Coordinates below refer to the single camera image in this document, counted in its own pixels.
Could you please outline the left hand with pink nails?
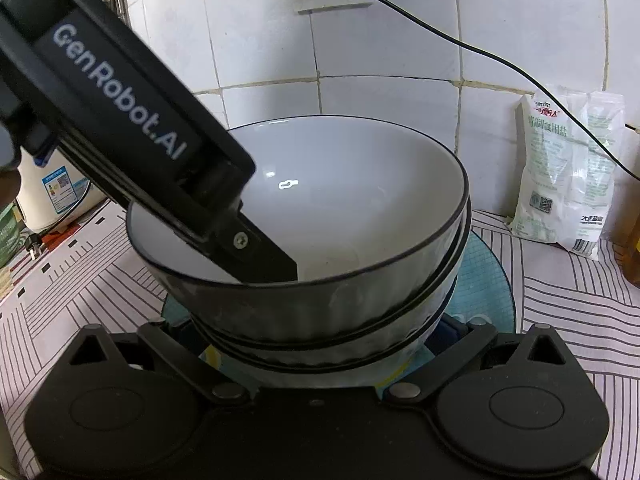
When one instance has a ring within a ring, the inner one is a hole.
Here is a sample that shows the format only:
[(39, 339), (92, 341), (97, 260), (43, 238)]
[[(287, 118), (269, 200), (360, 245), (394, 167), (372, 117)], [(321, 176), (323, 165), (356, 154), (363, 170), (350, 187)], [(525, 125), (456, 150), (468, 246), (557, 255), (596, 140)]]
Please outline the left hand with pink nails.
[(0, 172), (0, 209), (6, 208), (15, 200), (21, 188), (21, 175), (17, 169)]

